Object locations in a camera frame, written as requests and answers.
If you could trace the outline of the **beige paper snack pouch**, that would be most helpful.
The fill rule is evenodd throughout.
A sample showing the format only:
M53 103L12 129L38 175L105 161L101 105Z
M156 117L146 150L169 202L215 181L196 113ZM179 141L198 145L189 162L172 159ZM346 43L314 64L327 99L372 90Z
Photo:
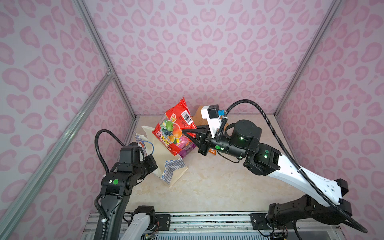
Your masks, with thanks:
M208 123L208 119L210 118L208 113L209 107L210 106L200 106L197 109L196 114L192 117L194 124L196 126L203 126L203 125L209 124Z

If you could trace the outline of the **purple grape snack bag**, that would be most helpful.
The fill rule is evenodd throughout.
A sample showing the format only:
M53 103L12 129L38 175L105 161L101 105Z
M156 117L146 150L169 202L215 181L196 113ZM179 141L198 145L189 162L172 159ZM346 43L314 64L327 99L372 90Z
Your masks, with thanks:
M191 151L195 149L196 145L192 142L189 142L186 144L181 151L179 152L179 155L182 159L184 159Z

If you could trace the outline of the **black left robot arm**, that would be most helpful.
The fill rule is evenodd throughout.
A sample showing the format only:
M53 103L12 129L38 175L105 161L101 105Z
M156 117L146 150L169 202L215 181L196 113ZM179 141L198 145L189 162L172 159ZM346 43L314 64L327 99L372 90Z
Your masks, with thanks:
M116 170L109 172L101 182L101 192L94 201L99 212L95 240L117 240L127 204L139 180L158 168L152 155L144 155L137 143L124 146Z

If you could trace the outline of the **red fruit candy bag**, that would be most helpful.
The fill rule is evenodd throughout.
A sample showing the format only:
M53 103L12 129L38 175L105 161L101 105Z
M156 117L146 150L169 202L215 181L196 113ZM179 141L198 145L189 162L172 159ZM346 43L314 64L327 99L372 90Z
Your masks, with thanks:
M183 130L196 127L185 99L181 99L165 112L152 133L175 156L190 142L183 136Z

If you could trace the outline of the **aluminium frame strut left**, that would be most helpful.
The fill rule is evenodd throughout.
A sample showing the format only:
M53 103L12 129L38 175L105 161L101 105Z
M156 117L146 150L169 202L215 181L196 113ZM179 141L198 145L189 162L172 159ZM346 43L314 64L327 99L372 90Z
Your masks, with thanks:
M1 219L2 240L9 239L15 228L19 225L30 205L33 203L54 168L64 156L64 153L67 151L75 136L82 128L90 113L93 111L95 105L100 100L104 91L108 88L109 84L113 80L113 77L114 74L112 73L104 76L103 80L88 97L61 137L51 148L50 152L47 154L46 158L43 160L36 172L26 183L18 197L10 205L9 209Z

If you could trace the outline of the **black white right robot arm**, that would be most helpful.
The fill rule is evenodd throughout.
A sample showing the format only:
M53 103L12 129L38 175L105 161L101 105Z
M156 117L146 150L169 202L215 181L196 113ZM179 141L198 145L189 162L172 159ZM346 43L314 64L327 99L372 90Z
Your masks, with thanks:
M302 191L304 196L283 204L270 204L267 221L287 224L302 219L314 219L326 225L339 225L346 220L330 206L305 180L287 156L277 149L260 143L262 129L253 122L240 120L228 126L231 136L224 134L220 140L213 138L207 125L183 130L183 134L206 155L210 149L243 161L243 165L257 176L267 176L283 181Z

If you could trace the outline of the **white blue checkered paper bag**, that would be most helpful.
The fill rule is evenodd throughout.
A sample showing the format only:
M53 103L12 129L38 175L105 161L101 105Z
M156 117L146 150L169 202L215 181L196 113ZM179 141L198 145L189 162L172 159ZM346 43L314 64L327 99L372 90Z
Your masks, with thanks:
M189 169L183 158L175 156L153 135L154 128L142 126L145 135L135 133L136 142L143 148L145 157L152 155L158 168L154 174L168 187L172 187Z

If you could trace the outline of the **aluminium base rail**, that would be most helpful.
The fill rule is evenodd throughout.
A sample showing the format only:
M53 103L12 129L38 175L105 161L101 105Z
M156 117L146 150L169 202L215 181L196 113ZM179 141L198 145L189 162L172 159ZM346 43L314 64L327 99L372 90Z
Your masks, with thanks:
M143 240L343 240L339 226L298 220L272 227L266 212L157 213L158 227Z

